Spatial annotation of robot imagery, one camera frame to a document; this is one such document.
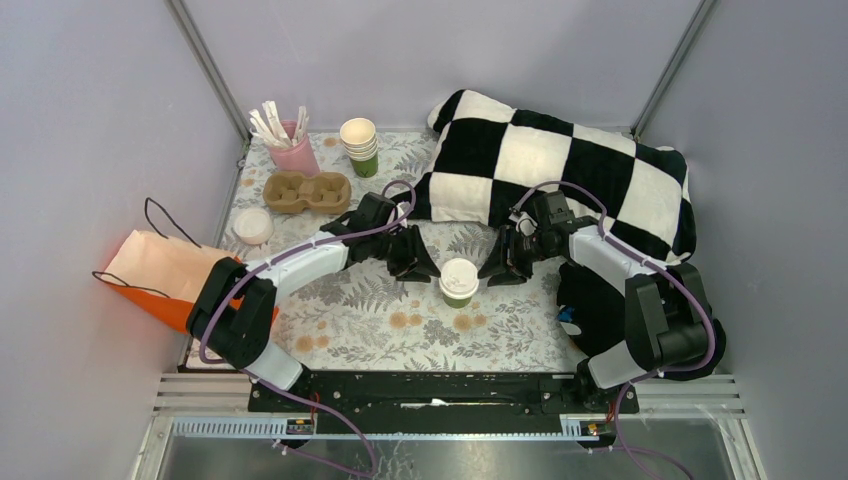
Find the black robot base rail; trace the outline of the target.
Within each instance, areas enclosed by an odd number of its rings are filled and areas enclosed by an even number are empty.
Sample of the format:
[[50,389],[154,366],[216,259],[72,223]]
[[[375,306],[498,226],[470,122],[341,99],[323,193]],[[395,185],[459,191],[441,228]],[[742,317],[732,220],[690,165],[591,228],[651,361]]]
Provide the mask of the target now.
[[[570,374],[415,371],[308,371],[294,399],[263,385],[251,389],[251,413],[305,414],[320,434],[349,429],[313,403],[335,409],[364,434],[561,434],[563,418],[605,420],[618,395]],[[299,403],[307,399],[307,404]]]

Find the white plastic cup lid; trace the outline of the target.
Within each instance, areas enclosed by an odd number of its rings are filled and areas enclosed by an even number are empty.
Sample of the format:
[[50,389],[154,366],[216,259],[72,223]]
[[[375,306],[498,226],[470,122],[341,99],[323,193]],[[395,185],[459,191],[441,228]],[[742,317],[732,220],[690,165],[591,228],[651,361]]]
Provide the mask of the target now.
[[440,268],[439,288],[443,295],[452,300],[466,300],[478,290],[480,279],[478,268],[469,260],[454,258]]

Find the green paper coffee cup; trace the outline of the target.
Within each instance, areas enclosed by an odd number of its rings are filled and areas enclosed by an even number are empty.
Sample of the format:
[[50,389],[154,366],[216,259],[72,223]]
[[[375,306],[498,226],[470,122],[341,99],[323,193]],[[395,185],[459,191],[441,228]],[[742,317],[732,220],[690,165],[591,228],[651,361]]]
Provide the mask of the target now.
[[446,305],[455,309],[462,309],[468,306],[473,298],[473,294],[457,296],[447,292],[442,293],[442,298]]

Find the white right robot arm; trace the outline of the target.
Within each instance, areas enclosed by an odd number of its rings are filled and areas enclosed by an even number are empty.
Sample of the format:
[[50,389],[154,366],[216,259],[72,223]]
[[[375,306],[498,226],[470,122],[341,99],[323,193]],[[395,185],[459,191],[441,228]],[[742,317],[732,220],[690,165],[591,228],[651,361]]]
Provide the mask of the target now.
[[561,191],[521,200],[479,271],[489,286],[520,285],[535,263],[561,257],[558,320],[586,355],[573,386],[575,402],[597,412],[613,387],[667,374],[675,380],[712,373],[726,346],[698,270],[643,256],[577,216]]

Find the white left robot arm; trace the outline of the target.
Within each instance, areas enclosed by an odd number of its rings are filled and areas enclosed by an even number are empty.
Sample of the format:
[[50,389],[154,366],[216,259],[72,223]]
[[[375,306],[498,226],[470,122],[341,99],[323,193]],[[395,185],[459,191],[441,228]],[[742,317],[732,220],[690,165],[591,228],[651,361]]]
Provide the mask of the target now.
[[370,192],[353,211],[322,226],[305,242],[263,260],[217,261],[186,320],[188,333],[225,363],[272,387],[288,411],[309,401],[301,362],[271,338],[278,304],[324,276],[375,259],[401,282],[427,283],[440,275],[417,226],[391,199]]

